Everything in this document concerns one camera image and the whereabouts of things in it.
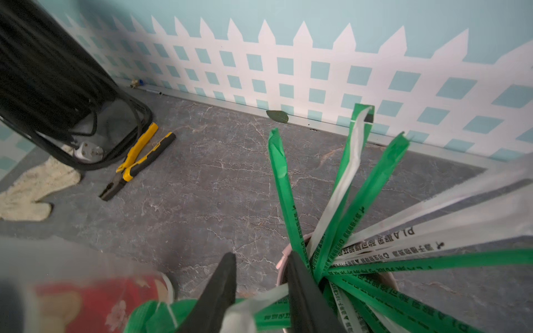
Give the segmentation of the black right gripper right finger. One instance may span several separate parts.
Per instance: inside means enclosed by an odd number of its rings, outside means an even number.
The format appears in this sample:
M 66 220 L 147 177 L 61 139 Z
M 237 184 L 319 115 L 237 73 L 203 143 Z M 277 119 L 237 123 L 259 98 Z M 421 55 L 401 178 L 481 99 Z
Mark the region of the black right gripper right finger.
M 287 259 L 286 278 L 289 287 L 292 332 L 346 331 L 328 306 L 300 255 L 294 251 Z

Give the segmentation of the red cartoon milk tea cup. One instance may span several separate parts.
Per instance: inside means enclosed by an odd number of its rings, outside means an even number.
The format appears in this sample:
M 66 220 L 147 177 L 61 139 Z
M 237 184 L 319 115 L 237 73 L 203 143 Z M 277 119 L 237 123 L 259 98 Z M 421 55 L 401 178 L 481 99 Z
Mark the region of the red cartoon milk tea cup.
M 89 282 L 41 284 L 33 289 L 36 332 L 123 332 L 133 311 L 149 301 L 172 303 L 163 273 Z

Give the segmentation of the green straw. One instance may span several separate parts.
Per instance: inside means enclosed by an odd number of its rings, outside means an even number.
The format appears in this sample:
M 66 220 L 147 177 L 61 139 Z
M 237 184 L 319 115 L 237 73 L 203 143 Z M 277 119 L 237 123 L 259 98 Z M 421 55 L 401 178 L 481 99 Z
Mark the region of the green straw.
M 175 332 L 197 304 L 195 299 L 174 302 L 148 301 L 137 307 L 129 316 L 124 332 Z M 258 331 L 281 330 L 291 327 L 288 298 L 269 305 L 255 316 Z

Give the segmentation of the white straw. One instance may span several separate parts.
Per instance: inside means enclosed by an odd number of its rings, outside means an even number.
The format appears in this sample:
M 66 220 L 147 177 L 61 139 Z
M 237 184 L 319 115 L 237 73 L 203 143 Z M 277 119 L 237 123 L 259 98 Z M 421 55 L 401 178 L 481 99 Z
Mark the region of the white straw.
M 289 293 L 288 284 L 282 284 L 250 299 L 231 305 L 225 312 L 220 333 L 257 332 L 254 316 Z

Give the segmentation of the clear plastic carrier bag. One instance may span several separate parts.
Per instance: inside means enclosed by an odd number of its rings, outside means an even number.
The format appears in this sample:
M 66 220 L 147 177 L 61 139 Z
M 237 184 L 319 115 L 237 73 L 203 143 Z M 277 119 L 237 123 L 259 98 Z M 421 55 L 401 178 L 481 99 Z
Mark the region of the clear plastic carrier bag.
M 33 289 L 57 282 L 162 273 L 149 264 L 119 258 L 60 237 L 1 238 L 1 331 L 36 332 Z

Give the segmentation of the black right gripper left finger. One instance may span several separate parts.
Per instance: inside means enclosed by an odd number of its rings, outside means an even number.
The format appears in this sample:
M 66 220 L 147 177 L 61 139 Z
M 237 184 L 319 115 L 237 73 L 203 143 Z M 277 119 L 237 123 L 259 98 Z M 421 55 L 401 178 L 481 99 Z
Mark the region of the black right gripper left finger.
M 201 297 L 177 332 L 219 332 L 226 310 L 235 303 L 237 264 L 234 253 L 226 253 Z

